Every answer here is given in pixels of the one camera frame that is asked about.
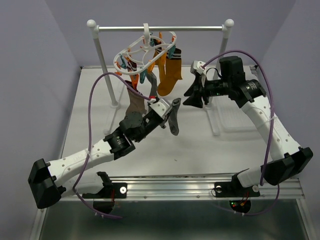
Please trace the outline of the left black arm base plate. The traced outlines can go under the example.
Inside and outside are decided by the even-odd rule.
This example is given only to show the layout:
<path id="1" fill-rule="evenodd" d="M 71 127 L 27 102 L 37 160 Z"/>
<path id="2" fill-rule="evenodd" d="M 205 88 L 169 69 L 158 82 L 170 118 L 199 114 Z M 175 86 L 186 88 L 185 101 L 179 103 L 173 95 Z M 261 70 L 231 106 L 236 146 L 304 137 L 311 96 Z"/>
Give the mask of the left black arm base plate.
<path id="1" fill-rule="evenodd" d="M 113 182 L 104 186 L 98 193 L 84 193 L 84 199 L 126 199 L 128 184 L 126 182 Z"/>

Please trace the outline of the mustard brown striped sock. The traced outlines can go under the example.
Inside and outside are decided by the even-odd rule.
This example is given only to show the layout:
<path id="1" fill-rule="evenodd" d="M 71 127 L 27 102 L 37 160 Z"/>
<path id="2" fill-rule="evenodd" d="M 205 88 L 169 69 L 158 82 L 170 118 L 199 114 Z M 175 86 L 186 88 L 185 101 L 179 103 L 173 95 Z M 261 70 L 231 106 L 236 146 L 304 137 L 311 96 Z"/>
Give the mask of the mustard brown striped sock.
<path id="1" fill-rule="evenodd" d="M 182 51 L 176 48 L 172 58 L 166 57 L 165 79 L 159 83 L 157 93 L 164 97 L 170 94 L 178 80 L 182 80 Z"/>

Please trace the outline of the white round clip hanger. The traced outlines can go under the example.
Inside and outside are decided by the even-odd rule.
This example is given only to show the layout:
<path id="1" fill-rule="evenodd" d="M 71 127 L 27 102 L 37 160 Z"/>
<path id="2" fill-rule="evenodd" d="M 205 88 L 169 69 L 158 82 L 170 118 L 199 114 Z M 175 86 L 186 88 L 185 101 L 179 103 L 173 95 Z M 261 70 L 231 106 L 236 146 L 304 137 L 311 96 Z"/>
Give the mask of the white round clip hanger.
<path id="1" fill-rule="evenodd" d="M 176 46 L 177 34 L 174 31 L 168 32 L 171 40 L 165 41 L 162 37 L 156 36 L 151 32 L 148 23 L 143 24 L 143 34 L 128 47 L 121 50 L 113 59 L 115 74 L 137 75 L 147 71 L 149 60 L 158 60 L 163 54 L 168 55 Z M 128 72 L 127 61 L 133 61 L 137 64 L 135 72 Z"/>

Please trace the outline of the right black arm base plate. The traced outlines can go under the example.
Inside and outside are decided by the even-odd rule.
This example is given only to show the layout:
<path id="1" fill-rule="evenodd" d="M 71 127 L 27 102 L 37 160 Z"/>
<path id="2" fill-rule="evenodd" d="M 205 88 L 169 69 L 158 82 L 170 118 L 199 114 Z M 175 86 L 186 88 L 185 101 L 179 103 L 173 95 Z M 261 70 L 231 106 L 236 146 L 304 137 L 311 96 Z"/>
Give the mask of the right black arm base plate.
<path id="1" fill-rule="evenodd" d="M 257 185 L 243 187 L 241 184 L 236 185 L 230 181 L 219 181 L 214 183 L 215 196 L 217 198 L 242 198 L 242 197 L 259 197 L 260 190 Z"/>

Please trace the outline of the maroon white striped sock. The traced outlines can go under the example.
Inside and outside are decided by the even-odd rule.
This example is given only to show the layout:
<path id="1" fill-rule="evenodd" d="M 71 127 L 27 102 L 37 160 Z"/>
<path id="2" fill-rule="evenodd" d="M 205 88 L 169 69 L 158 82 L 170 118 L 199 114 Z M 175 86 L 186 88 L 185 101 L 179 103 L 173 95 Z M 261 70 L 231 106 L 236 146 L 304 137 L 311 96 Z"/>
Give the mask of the maroon white striped sock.
<path id="1" fill-rule="evenodd" d="M 137 70 L 137 64 L 131 60 L 126 62 L 126 69 L 128 72 L 135 72 Z"/>

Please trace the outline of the yellow orange clothes peg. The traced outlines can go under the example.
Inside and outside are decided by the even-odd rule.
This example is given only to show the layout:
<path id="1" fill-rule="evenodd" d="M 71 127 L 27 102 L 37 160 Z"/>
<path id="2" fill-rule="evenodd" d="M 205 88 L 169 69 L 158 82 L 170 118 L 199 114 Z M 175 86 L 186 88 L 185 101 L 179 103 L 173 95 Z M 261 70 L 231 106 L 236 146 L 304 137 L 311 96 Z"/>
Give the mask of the yellow orange clothes peg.
<path id="1" fill-rule="evenodd" d="M 149 63 L 150 63 L 150 65 L 147 68 L 147 72 L 150 74 L 156 65 L 156 60 L 151 59 L 151 60 L 149 60 Z"/>

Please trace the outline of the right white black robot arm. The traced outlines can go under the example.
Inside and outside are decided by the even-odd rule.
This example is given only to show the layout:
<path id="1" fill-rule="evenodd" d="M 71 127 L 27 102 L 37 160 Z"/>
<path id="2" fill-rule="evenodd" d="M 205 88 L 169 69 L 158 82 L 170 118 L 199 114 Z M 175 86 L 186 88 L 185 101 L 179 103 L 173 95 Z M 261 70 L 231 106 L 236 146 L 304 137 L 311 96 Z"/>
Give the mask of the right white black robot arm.
<path id="1" fill-rule="evenodd" d="M 309 147 L 301 147 L 288 133 L 271 105 L 271 95 L 256 79 L 247 80 L 242 59 L 227 56 L 219 60 L 219 79 L 208 80 L 205 63 L 194 61 L 190 72 L 194 82 L 184 93 L 183 105 L 202 108 L 211 97 L 228 96 L 249 117 L 267 144 L 262 166 L 248 168 L 232 176 L 231 181 L 220 184 L 227 195 L 242 195 L 258 184 L 276 186 L 298 175 L 313 157 Z"/>

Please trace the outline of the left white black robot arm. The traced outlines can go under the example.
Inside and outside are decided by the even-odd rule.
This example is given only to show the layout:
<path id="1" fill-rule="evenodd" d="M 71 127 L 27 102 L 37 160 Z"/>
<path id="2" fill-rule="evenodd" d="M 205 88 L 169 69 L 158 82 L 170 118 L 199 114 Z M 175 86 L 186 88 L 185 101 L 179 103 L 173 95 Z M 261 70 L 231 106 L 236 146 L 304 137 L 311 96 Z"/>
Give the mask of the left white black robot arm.
<path id="1" fill-rule="evenodd" d="M 157 127 L 164 129 L 166 124 L 173 135 L 179 134 L 174 110 L 158 113 L 151 109 L 146 115 L 133 111 L 120 121 L 114 132 L 96 143 L 90 140 L 87 148 L 56 160 L 36 160 L 27 180 L 36 207 L 45 209 L 61 198 L 73 195 L 108 196 L 112 183 L 107 173 L 99 171 L 91 181 L 84 181 L 85 171 L 128 155 L 135 150 L 135 143 L 141 142 Z"/>

